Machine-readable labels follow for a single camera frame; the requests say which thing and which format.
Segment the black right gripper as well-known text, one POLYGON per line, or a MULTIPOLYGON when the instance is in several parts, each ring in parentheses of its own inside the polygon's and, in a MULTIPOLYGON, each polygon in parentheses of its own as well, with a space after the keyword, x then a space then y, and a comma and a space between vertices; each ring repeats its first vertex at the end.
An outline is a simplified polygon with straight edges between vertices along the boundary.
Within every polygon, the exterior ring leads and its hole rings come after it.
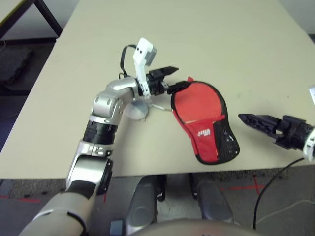
POLYGON ((315 129, 305 120, 292 116, 278 119, 269 115, 239 114, 238 117, 245 125, 269 136, 285 149, 302 151, 306 139, 315 129))

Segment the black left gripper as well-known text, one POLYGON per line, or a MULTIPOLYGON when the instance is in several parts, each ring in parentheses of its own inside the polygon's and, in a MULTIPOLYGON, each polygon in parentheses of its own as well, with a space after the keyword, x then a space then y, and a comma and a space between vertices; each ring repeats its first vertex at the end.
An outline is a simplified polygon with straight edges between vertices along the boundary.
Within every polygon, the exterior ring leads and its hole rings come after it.
POLYGON ((149 87, 150 95, 160 95, 167 91, 168 95, 185 90, 191 85, 189 81, 180 81, 174 85, 169 86, 164 82, 165 76, 171 75, 179 69, 173 66, 163 67, 149 71, 146 74, 147 84, 149 87))

